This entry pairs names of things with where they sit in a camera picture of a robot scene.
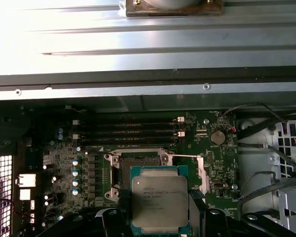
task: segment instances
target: red wire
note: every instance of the red wire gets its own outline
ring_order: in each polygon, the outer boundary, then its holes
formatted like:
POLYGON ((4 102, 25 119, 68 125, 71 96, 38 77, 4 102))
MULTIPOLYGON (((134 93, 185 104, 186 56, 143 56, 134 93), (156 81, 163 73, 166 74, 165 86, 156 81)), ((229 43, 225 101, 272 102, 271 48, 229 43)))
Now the red wire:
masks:
POLYGON ((13 214, 16 214, 16 215, 20 215, 20 216, 23 216, 23 217, 28 217, 28 218, 31 218, 31 219, 35 219, 35 217, 32 217, 30 215, 27 215, 27 214, 22 214, 22 213, 19 213, 15 210, 15 205, 14 205, 14 202, 10 199, 6 199, 6 198, 1 198, 0 201, 7 201, 9 202, 9 204, 11 205, 12 207, 12 213, 13 214))

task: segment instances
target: capacitor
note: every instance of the capacitor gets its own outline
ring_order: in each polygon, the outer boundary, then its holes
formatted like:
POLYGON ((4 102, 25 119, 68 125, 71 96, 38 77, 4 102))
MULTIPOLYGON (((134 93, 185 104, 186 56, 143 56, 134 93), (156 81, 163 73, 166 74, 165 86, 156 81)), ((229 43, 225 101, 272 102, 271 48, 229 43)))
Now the capacitor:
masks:
POLYGON ((48 206, 48 205, 50 205, 50 204, 52 204, 52 203, 54 203, 54 200, 53 200, 53 199, 49 199, 49 200, 46 200, 46 201, 44 202, 44 205, 45 205, 45 206, 48 206))
POLYGON ((59 181, 60 179, 61 179, 61 176, 60 175, 55 175, 55 176, 52 177, 52 180, 54 182, 59 181))
POLYGON ((80 174, 80 170, 76 169, 76 170, 73 171, 73 176, 74 177, 78 176, 79 174, 80 174))
POLYGON ((77 187, 80 184, 80 180, 79 179, 75 179, 73 180, 73 186, 77 187))
POLYGON ((64 218, 64 216, 58 216, 57 221, 61 221, 64 218))
POLYGON ((79 188, 76 188, 76 189, 73 190, 73 195, 74 196, 77 196, 79 193, 80 193, 80 189, 79 188))
POLYGON ((226 141, 226 136, 223 132, 217 130, 211 133, 210 140, 215 145, 222 145, 226 141))
POLYGON ((62 140, 64 138, 64 136, 61 134, 61 133, 59 133, 58 135, 57 135, 57 139, 58 140, 62 140))
POLYGON ((43 169, 51 169, 53 167, 54 167, 53 164, 45 164, 45 165, 43 165, 43 169))
POLYGON ((77 159, 74 159, 74 160, 73 160, 73 165, 74 165, 74 166, 77 166, 77 165, 79 165, 79 160, 77 160, 77 159))
POLYGON ((44 199, 45 200, 48 200, 48 199, 50 199, 50 198, 52 198, 53 197, 53 194, 46 194, 45 196, 44 196, 44 199))

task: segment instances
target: electrolytic capacitor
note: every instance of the electrolytic capacitor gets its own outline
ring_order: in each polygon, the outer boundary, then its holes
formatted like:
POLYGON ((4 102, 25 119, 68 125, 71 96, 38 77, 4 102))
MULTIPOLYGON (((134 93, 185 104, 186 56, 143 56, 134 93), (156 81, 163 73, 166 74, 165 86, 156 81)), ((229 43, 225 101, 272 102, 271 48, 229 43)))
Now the electrolytic capacitor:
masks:
POLYGON ((74 165, 74 166, 77 166, 77 165, 79 165, 79 160, 77 160, 77 159, 74 159, 74 160, 73 160, 73 165, 74 165))
POLYGON ((46 200, 46 201, 44 202, 44 205, 45 205, 45 206, 48 206, 48 205, 50 205, 50 204, 52 204, 52 203, 54 203, 54 200, 53 200, 53 199, 49 199, 49 200, 46 200))
POLYGON ((53 167, 54 167, 53 164, 45 164, 45 165, 43 165, 43 169, 51 169, 53 167))
POLYGON ((61 221, 64 218, 64 216, 58 216, 57 221, 61 221))
POLYGON ((60 179, 61 179, 61 176, 60 175, 55 175, 55 176, 52 177, 52 180, 54 182, 59 181, 60 179))
POLYGON ((53 194, 46 194, 45 196, 44 196, 44 199, 45 200, 48 200, 48 199, 50 199, 50 198, 52 198, 53 197, 53 194))
POLYGON ((79 179, 75 179, 73 180, 73 186, 77 187, 80 184, 80 180, 79 179))
POLYGON ((46 221, 44 221, 44 222, 41 223, 41 226, 42 226, 43 228, 45 228, 45 227, 47 226, 47 224, 51 224, 51 223, 53 223, 52 220, 46 220, 46 221))
POLYGON ((80 170, 76 169, 76 170, 73 171, 73 176, 74 177, 78 176, 79 174, 80 174, 80 170))
POLYGON ((59 133, 58 135, 57 135, 57 139, 58 140, 62 140, 64 138, 64 136, 61 134, 61 133, 59 133))
POLYGON ((73 190, 73 195, 77 196, 80 193, 80 188, 76 188, 73 190))

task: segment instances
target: intel xeon processor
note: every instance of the intel xeon processor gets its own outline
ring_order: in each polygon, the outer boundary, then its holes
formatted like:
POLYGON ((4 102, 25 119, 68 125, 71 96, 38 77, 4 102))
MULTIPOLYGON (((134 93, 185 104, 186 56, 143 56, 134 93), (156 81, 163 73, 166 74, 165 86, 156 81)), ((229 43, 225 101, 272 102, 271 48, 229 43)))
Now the intel xeon processor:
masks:
POLYGON ((132 167, 131 177, 133 227, 142 234, 181 234, 188 225, 188 186, 178 167, 132 167))

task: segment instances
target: mesh grille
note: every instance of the mesh grille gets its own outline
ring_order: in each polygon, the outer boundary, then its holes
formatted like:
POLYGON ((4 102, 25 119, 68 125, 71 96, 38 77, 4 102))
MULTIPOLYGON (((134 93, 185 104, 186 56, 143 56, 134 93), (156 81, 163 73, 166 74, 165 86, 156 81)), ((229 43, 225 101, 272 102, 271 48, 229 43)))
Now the mesh grille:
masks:
MULTIPOLYGON (((11 199, 12 156, 0 157, 0 198, 11 199)), ((0 201, 0 237, 10 236, 11 205, 0 201)))
MULTIPOLYGON (((289 125, 287 127, 283 124, 280 125, 281 131, 278 132, 279 150, 296 161, 296 120, 289 121, 289 125)), ((283 159, 280 159, 280 162, 281 176, 290 177, 289 174, 294 170, 294 168, 287 165, 283 159)))

